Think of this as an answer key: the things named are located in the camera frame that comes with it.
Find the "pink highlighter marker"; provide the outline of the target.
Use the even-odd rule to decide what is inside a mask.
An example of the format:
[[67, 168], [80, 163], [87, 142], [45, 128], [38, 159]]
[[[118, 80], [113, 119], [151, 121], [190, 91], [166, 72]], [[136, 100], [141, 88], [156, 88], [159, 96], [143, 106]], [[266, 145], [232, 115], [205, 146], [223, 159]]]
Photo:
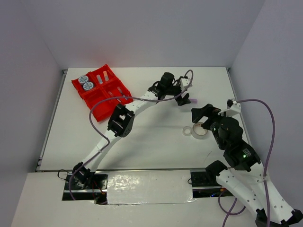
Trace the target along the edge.
[[198, 100], [197, 100], [197, 99], [190, 99], [190, 102], [191, 102], [191, 103], [194, 103], [194, 104], [197, 104], [197, 103], [198, 103]]

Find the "large clear tape roll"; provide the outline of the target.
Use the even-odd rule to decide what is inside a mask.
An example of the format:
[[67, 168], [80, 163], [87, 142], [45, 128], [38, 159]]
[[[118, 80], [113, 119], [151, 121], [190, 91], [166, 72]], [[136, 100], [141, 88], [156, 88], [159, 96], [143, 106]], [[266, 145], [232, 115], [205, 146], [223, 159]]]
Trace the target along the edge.
[[197, 140], [202, 140], [205, 135], [208, 133], [208, 130], [203, 128], [203, 123], [195, 123], [192, 127], [192, 136]]

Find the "blue pen refill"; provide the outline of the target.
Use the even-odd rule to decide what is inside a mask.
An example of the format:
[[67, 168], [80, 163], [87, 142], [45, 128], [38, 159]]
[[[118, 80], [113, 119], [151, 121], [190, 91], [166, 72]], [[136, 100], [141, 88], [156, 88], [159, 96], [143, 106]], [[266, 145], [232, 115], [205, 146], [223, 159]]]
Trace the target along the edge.
[[118, 91], [121, 93], [121, 96], [124, 97], [125, 100], [127, 100], [127, 96], [125, 95], [125, 93], [123, 92], [123, 90], [121, 89], [121, 87], [117, 87]]

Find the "orange highlighter marker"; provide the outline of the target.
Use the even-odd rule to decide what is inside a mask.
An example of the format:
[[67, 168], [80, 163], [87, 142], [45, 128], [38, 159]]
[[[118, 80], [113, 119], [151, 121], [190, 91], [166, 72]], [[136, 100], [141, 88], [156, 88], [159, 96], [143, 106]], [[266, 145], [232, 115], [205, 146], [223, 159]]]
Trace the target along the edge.
[[109, 81], [109, 76], [108, 76], [107, 71], [103, 71], [103, 75], [104, 75], [104, 81], [105, 82]]

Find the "blue highlighter marker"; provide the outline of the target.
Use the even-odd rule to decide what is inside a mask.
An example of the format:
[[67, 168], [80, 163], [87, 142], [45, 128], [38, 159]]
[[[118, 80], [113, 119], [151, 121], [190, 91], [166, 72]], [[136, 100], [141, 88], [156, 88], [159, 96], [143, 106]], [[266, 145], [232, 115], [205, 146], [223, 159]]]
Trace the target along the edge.
[[100, 75], [97, 75], [97, 80], [98, 80], [99, 84], [103, 84], [103, 80]]

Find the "blue paint jar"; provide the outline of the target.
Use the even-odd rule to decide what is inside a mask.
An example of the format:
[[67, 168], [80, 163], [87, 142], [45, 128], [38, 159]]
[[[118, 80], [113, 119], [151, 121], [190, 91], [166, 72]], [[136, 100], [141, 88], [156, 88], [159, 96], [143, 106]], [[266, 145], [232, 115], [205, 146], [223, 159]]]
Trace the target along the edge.
[[82, 75], [78, 78], [78, 82], [83, 86], [85, 83], [89, 82], [89, 77], [87, 75]]
[[89, 82], [84, 83], [82, 87], [85, 91], [90, 91], [91, 89], [94, 88], [94, 84], [89, 81]]

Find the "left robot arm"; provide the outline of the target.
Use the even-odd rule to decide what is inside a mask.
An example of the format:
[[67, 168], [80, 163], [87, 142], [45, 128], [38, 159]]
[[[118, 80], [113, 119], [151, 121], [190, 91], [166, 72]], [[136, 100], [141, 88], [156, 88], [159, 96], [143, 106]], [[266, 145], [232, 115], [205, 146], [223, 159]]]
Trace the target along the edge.
[[71, 179], [74, 179], [81, 188], [89, 188], [102, 159], [115, 143], [131, 132], [135, 117], [147, 108], [159, 102], [170, 100], [175, 100], [179, 106], [191, 103], [186, 91], [192, 86], [193, 77], [192, 70], [188, 70], [184, 76], [177, 80], [175, 80], [172, 73], [165, 72], [159, 81], [148, 88], [144, 95], [139, 98], [128, 96], [127, 99], [132, 99], [132, 102], [125, 105], [117, 104], [108, 120], [107, 129], [104, 133], [101, 133], [92, 123], [92, 112], [90, 112], [89, 121], [101, 136], [101, 140], [82, 161], [74, 166]]

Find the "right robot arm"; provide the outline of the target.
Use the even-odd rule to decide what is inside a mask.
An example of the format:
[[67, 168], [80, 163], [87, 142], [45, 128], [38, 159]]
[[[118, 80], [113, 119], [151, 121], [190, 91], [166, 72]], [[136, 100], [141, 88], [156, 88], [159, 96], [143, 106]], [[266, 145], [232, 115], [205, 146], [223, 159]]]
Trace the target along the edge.
[[226, 188], [255, 218], [258, 227], [289, 227], [303, 219], [278, 192], [254, 148], [243, 140], [243, 128], [233, 117], [241, 105], [229, 100], [225, 110], [207, 104], [191, 110], [192, 122], [206, 121], [202, 128], [211, 132], [228, 163], [217, 160], [206, 167], [206, 181]]

